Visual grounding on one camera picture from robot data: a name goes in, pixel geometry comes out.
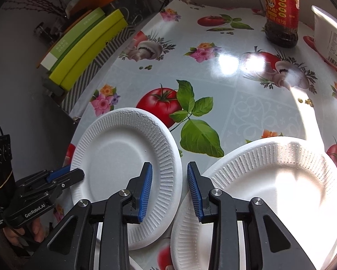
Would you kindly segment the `white foam plate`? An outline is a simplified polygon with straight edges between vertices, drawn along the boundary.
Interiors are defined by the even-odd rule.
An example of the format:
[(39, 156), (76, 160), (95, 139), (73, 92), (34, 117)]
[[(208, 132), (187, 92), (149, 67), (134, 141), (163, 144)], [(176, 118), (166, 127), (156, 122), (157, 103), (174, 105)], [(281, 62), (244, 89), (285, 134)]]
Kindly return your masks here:
[(74, 151), (71, 169), (85, 177), (72, 186), (73, 203), (105, 200), (139, 176), (145, 162), (153, 167), (146, 216), (129, 225), (130, 250), (155, 242), (168, 229), (181, 199), (182, 164), (176, 142), (165, 124), (139, 108), (119, 108), (96, 119)]
[(205, 171), (234, 198), (262, 198), (301, 245), (316, 269), (325, 269), (337, 242), (337, 167), (304, 139), (264, 138), (245, 144)]

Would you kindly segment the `black white striped box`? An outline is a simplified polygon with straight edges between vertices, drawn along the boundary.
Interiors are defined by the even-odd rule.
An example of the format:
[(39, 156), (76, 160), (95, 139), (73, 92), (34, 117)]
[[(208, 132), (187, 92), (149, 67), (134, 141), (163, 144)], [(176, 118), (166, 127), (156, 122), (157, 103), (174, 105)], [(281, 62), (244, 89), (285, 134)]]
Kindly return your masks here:
[(89, 47), (66, 75), (61, 87), (66, 89), (68, 93), (61, 103), (61, 108), (71, 117), (82, 114), (78, 112), (74, 115), (71, 111), (97, 72), (134, 32), (135, 28), (132, 26), (125, 28), (111, 27)]

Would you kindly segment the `lime green shoe box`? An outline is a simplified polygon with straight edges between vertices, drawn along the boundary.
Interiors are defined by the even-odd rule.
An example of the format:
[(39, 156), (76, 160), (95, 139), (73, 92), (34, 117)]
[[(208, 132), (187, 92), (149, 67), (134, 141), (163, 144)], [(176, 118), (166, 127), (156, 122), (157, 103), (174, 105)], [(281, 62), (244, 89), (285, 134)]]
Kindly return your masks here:
[(64, 91), (70, 91), (95, 57), (128, 26), (117, 9), (86, 33), (49, 75), (49, 80)]

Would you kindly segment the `white green flat box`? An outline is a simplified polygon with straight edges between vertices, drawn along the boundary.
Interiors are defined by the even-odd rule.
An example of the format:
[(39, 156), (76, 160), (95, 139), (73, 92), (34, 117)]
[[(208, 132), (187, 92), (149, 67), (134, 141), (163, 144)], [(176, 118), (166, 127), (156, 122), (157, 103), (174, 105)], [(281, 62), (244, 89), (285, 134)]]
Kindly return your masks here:
[(104, 11), (99, 7), (81, 16), (70, 26), (64, 35), (55, 43), (39, 63), (48, 71), (55, 69), (57, 64), (68, 54), (73, 46), (95, 25), (104, 18)]

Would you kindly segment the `floral tomato vinyl tablecloth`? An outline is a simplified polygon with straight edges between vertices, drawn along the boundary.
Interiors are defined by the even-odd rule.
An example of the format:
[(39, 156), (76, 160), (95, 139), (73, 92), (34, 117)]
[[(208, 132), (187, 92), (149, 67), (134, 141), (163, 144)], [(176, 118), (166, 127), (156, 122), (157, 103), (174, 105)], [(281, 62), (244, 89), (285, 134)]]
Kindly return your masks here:
[[(265, 22), (250, 9), (174, 0), (100, 71), (71, 141), (73, 155), (96, 119), (129, 107), (159, 118), (181, 157), (178, 210), (155, 242), (130, 250), (135, 269), (208, 268), (212, 225), (195, 216), (189, 162), (205, 175), (245, 144), (293, 137), (322, 149), (337, 167), (337, 72), (313, 50), (314, 29), (300, 25), (297, 45), (283, 49), (267, 40)], [(337, 242), (331, 260), (336, 253)]]

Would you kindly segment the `white paper cup container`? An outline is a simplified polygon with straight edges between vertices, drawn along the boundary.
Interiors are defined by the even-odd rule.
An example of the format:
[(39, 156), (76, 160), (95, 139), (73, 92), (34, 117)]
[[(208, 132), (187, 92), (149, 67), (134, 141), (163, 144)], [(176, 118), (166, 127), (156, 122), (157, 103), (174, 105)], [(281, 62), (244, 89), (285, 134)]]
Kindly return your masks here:
[(317, 52), (337, 69), (337, 19), (325, 10), (312, 6), (314, 45)]

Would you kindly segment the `red chili sauce jar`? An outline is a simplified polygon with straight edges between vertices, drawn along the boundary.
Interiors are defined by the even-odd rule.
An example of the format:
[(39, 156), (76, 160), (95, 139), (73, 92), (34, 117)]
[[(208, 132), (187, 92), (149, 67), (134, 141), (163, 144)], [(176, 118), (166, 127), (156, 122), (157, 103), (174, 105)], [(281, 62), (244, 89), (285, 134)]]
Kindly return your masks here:
[(300, 0), (265, 0), (266, 37), (277, 46), (292, 48), (298, 41)]

